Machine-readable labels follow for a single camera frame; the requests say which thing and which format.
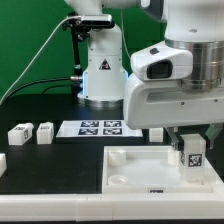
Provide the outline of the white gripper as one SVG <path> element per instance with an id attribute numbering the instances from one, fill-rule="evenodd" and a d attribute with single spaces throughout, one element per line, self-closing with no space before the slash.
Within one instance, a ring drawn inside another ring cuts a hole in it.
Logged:
<path id="1" fill-rule="evenodd" d="M 212 149 L 223 129 L 224 87 L 185 92 L 178 89 L 177 81 L 142 81 L 132 74 L 125 87 L 123 115 L 131 129 L 167 127 L 176 151 L 181 149 L 177 127 L 211 124 L 205 135 Z"/>

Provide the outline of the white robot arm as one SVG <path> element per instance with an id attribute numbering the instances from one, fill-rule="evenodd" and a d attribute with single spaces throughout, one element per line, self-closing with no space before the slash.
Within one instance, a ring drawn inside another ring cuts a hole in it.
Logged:
<path id="1" fill-rule="evenodd" d="M 123 104 L 132 129 L 224 123 L 224 0 L 64 0 L 90 33 L 79 99 Z M 105 8 L 140 6 L 164 21 L 164 40 L 122 66 L 121 29 Z"/>

